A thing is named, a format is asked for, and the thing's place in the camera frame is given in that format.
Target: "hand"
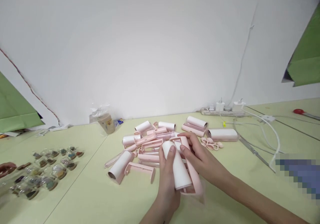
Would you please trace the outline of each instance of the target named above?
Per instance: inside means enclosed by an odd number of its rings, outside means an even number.
[[[17,166],[12,162],[0,164],[0,178],[12,173],[16,168]]]
[[[183,132],[178,134],[178,136],[187,137],[190,149],[194,154],[183,145],[180,145],[180,150],[201,176],[217,187],[221,187],[230,181],[232,177],[231,173],[229,173],[207,148],[200,144],[196,134]]]
[[[160,182],[156,201],[167,207],[167,211],[175,212],[180,205],[180,191],[174,187],[173,160],[176,153],[175,146],[171,146],[167,159],[164,156],[162,146],[159,149]]]

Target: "red object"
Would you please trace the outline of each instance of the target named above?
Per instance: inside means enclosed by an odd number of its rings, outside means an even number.
[[[302,109],[295,109],[295,110],[293,110],[293,112],[296,114],[301,114],[301,115],[305,113],[305,111],[303,111]]]

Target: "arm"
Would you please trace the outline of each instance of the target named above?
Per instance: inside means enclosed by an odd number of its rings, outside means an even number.
[[[178,136],[186,136],[189,139],[188,142],[195,154],[183,145],[180,149],[200,175],[267,223],[307,223],[233,176],[208,149],[200,144],[194,133],[184,132]]]
[[[176,148],[172,146],[164,157],[162,146],[159,149],[160,181],[156,200],[141,220],[140,224],[166,224],[169,223],[174,212],[180,205],[180,191],[174,188],[173,160]]]

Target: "power strip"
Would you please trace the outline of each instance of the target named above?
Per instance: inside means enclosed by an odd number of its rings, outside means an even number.
[[[211,115],[211,116],[245,116],[245,112],[232,112],[232,111],[210,111],[208,108],[201,109],[202,115]]]

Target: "white charger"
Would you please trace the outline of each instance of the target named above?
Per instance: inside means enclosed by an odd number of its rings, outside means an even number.
[[[242,108],[246,103],[244,101],[239,100],[238,102],[233,102],[232,111],[233,112],[243,112]]]

